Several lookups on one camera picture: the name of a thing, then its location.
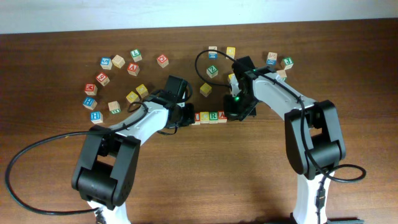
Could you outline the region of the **red I letter block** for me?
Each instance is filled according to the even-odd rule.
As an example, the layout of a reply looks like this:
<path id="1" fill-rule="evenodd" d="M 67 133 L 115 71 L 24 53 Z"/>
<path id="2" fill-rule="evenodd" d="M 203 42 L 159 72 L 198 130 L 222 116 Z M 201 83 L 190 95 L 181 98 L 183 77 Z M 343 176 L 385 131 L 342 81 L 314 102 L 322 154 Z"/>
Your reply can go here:
<path id="1" fill-rule="evenodd" d="M 193 125 L 201 124 L 200 113 L 195 113 L 195 120 Z"/>

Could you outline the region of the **red A letter block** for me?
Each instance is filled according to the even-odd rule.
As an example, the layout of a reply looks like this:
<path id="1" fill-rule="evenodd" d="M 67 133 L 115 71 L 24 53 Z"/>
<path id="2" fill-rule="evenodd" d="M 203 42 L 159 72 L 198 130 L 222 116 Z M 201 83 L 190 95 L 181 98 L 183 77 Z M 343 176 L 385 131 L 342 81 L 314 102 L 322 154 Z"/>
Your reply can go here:
<path id="1" fill-rule="evenodd" d="M 224 113 L 224 111 L 218 111 L 218 122 L 219 123 L 226 123 L 227 122 L 227 117 Z"/>

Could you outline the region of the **green R letter block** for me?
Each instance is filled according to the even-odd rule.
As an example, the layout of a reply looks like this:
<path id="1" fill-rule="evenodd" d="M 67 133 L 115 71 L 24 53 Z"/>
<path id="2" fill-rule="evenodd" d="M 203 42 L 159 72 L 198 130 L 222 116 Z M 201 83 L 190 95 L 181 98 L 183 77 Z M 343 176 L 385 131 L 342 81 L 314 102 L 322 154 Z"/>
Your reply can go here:
<path id="1" fill-rule="evenodd" d="M 210 124 L 218 123 L 218 113 L 217 112 L 209 112 L 209 123 Z"/>

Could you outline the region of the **yellow block cluster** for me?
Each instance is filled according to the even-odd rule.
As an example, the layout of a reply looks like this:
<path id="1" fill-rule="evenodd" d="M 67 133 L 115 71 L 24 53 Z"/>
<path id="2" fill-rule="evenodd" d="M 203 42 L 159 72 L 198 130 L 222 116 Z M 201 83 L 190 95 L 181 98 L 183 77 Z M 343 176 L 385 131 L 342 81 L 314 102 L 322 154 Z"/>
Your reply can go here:
<path id="1" fill-rule="evenodd" d="M 200 123 L 207 124 L 210 122 L 210 113 L 208 111 L 200 112 Z"/>

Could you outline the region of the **red C letter block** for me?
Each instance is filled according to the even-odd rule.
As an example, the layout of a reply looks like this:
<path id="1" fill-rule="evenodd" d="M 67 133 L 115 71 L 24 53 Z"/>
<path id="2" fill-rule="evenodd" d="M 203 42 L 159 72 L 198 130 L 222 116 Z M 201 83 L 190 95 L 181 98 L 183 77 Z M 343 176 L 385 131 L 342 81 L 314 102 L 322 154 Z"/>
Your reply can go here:
<path id="1" fill-rule="evenodd" d="M 169 59 L 164 55 L 160 55 L 156 58 L 157 63 L 162 67 L 165 68 L 169 64 Z"/>

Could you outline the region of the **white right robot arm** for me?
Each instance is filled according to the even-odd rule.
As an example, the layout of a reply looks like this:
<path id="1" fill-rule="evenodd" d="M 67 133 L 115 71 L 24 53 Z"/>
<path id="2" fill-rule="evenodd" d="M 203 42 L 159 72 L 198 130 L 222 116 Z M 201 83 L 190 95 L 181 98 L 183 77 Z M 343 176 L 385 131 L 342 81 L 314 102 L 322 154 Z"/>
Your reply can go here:
<path id="1" fill-rule="evenodd" d="M 297 201 L 291 214 L 294 223 L 326 223 L 326 201 L 334 176 L 346 156 L 335 105 L 303 96 L 269 67 L 257 68 L 250 57 L 234 60 L 231 94 L 224 97 L 230 121 L 253 115 L 265 103 L 284 121 L 289 163 L 297 173 Z"/>

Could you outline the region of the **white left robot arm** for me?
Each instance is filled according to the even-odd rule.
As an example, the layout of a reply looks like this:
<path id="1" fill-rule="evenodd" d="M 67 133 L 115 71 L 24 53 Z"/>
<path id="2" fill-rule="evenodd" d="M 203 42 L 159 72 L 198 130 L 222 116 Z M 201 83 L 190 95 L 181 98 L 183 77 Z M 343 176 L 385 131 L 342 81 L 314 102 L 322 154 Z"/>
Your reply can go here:
<path id="1" fill-rule="evenodd" d="M 97 223 L 129 223 L 126 210 L 137 168 L 140 147 L 164 128 L 177 130 L 194 120 L 188 103 L 192 86 L 169 76 L 164 89 L 144 101 L 135 101 L 130 116 L 108 128 L 90 129 L 72 175 L 72 187 L 88 202 Z"/>

